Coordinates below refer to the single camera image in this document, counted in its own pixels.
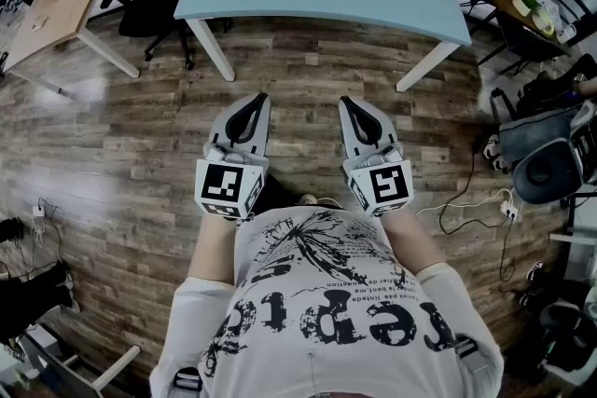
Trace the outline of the pale yellow bowl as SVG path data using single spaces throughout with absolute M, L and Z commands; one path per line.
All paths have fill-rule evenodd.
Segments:
M 535 27 L 544 35 L 550 36 L 554 34 L 555 27 L 553 21 L 545 10 L 538 10 L 532 15 L 532 20 Z

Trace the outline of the pair of black white sneakers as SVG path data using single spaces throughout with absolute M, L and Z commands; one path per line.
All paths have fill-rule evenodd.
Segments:
M 489 160 L 492 168 L 495 171 L 500 171 L 503 174 L 507 174 L 509 172 L 509 165 L 506 161 L 504 161 L 501 154 L 501 145 L 498 134 L 492 134 L 488 138 L 486 144 L 482 148 L 482 154 L 486 159 Z

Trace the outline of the grey office chair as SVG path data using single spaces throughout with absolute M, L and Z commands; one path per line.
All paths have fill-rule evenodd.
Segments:
M 501 168 L 519 198 L 540 205 L 597 186 L 597 104 L 554 109 L 498 127 Z

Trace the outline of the person's white printed shirt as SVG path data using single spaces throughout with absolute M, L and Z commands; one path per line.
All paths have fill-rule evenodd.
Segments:
M 152 398 L 497 398 L 504 360 L 460 275 L 413 275 L 381 218 L 319 205 L 237 225 L 234 280 L 177 288 Z

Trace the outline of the person's beige shoe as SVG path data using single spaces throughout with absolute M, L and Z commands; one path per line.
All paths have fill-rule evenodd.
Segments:
M 334 199 L 332 199 L 332 198 L 317 198 L 315 195 L 312 195 L 312 194 L 304 194 L 298 200 L 298 205 L 302 205 L 302 206 L 319 205 L 319 206 L 340 208 L 340 205 Z

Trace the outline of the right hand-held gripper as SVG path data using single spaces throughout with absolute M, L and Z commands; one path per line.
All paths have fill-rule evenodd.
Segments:
M 403 158 L 402 144 L 396 143 L 392 119 L 372 103 L 348 96 L 340 98 L 339 113 L 347 155 L 342 172 L 364 214 L 378 217 L 410 204 L 411 164 Z

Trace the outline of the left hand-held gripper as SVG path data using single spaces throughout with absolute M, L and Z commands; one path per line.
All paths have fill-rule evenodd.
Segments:
M 264 157 L 270 117 L 271 99 L 263 92 L 241 98 L 216 117 L 212 143 L 196 163 L 194 199 L 204 213 L 249 219 L 270 166 Z M 222 144 L 238 144 L 246 152 Z

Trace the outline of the person's right forearm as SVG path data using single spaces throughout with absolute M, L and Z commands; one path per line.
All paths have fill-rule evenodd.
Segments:
M 444 254 L 409 206 L 384 213 L 381 224 L 397 261 L 413 275 L 445 262 Z

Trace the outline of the person's left forearm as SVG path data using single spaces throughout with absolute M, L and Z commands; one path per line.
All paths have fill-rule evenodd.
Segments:
M 227 218 L 206 214 L 187 275 L 190 278 L 234 284 L 234 251 L 237 224 Z

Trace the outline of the light wooden desk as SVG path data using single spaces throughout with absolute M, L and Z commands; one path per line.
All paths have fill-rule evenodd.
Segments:
M 12 41 L 4 64 L 4 72 L 68 97 L 70 94 L 66 90 L 41 77 L 30 78 L 19 67 L 42 50 L 77 38 L 119 70 L 132 78 L 137 78 L 140 75 L 139 70 L 87 28 L 87 22 L 96 1 L 34 0 Z M 32 32 L 32 23 L 38 16 L 47 16 L 48 20 L 42 29 Z

